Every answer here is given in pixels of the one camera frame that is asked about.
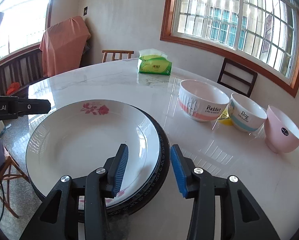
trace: bowl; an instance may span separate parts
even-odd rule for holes
[[[230,101],[229,97],[215,86],[191,79],[181,82],[178,98],[185,113],[199,122],[217,119]]]
[[[267,119],[266,112],[250,98],[233,93],[228,108],[233,125],[243,132],[256,131]]]
[[[264,123],[265,143],[275,153],[289,153],[299,146],[299,129],[280,109],[269,105]]]

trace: white plate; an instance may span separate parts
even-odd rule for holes
[[[89,100],[64,106],[43,120],[26,150],[28,174],[47,196],[63,175],[87,176],[128,146],[121,191],[107,206],[134,195],[151,176],[160,154],[152,122],[133,106],[111,100]]]

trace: tissue pack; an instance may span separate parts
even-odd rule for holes
[[[139,51],[138,72],[170,75],[172,63],[167,55],[157,49],[144,49]]]

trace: pink bowl stripe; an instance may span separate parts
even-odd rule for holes
[[[188,108],[182,104],[182,102],[179,100],[180,102],[180,106],[181,108],[186,112],[188,113]],[[195,118],[197,119],[201,119],[201,120],[204,120],[204,121],[212,121],[212,120],[215,120],[218,118],[218,116],[207,116],[207,115],[203,115],[203,114],[198,114],[198,113],[193,113],[192,116],[194,116]]]

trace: orange cloth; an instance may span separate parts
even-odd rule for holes
[[[79,68],[86,40],[91,34],[81,16],[49,27],[43,35],[43,76],[55,76]]]
[[[18,82],[13,82],[10,87],[8,88],[6,95],[10,95],[11,93],[15,92],[17,89],[20,88],[20,84]]]

